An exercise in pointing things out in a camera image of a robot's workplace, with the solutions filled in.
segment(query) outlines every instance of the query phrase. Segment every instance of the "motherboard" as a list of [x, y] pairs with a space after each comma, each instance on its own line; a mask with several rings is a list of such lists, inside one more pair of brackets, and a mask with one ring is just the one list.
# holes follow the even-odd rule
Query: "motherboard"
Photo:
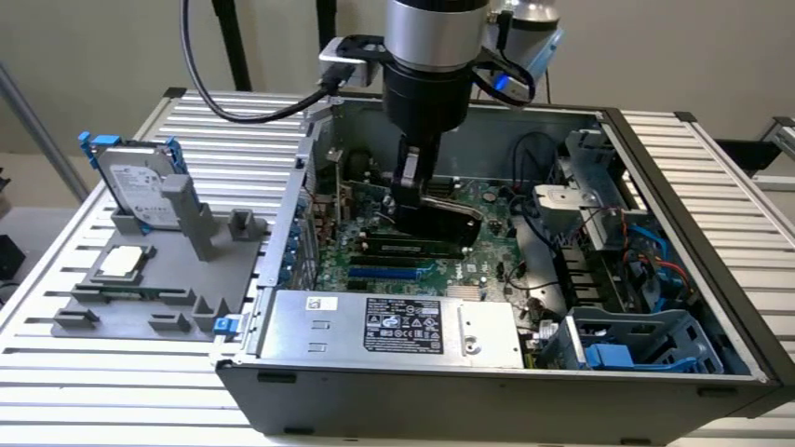
[[[401, 244], [406, 251], [397, 251], [394, 247], [394, 252], [386, 256], [382, 251], [376, 256], [364, 254], [374, 248], [373, 239], [390, 240], [393, 237], [401, 242], [410, 242], [410, 239], [393, 230], [389, 218], [381, 212], [388, 189], [349, 183], [349, 191], [350, 208], [344, 212], [349, 219], [340, 219], [334, 237], [320, 244], [318, 291], [456, 296], [472, 301], [510, 298], [514, 291], [505, 288], [501, 281], [505, 272], [521, 262], [521, 254], [509, 211], [516, 195], [506, 186], [496, 182], [456, 179], [449, 199], [474, 208], [484, 216], [477, 241], [472, 247], [462, 249], [437, 244], [434, 253], [417, 254], [416, 257], [410, 255], [413, 248], [409, 243]], [[424, 246], [434, 244], [421, 240], [416, 243]]]

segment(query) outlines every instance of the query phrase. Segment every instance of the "power supply label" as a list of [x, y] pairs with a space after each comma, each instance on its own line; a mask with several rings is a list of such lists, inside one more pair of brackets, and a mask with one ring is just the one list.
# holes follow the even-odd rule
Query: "power supply label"
[[364, 348], [369, 352], [442, 354], [440, 302], [368, 298]]

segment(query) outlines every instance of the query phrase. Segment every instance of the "blue drive bracket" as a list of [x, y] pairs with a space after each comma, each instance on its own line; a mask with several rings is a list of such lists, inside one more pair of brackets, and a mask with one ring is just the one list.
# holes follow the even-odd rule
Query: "blue drive bracket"
[[591, 345], [585, 349], [586, 366], [593, 370], [692, 373], [696, 358], [685, 357], [671, 364], [635, 363], [625, 345]]

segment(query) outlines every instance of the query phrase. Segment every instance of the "connector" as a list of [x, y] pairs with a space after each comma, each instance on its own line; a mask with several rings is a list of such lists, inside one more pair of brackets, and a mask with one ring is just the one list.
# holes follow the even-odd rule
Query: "connector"
[[345, 86], [356, 67], [348, 63], [333, 63], [317, 82], [328, 94], [334, 94]]

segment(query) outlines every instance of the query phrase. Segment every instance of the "black pole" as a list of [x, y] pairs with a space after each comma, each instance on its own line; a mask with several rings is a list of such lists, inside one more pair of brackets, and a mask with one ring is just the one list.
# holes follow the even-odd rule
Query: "black pole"
[[316, 0], [320, 51], [336, 37], [336, 0]]
[[248, 63], [245, 62], [244, 40], [240, 35], [240, 23], [237, 22], [237, 10], [234, 0], [212, 0], [212, 8], [221, 25], [224, 36], [225, 56], [228, 67], [232, 71], [234, 89], [250, 91], [250, 78], [248, 77]]

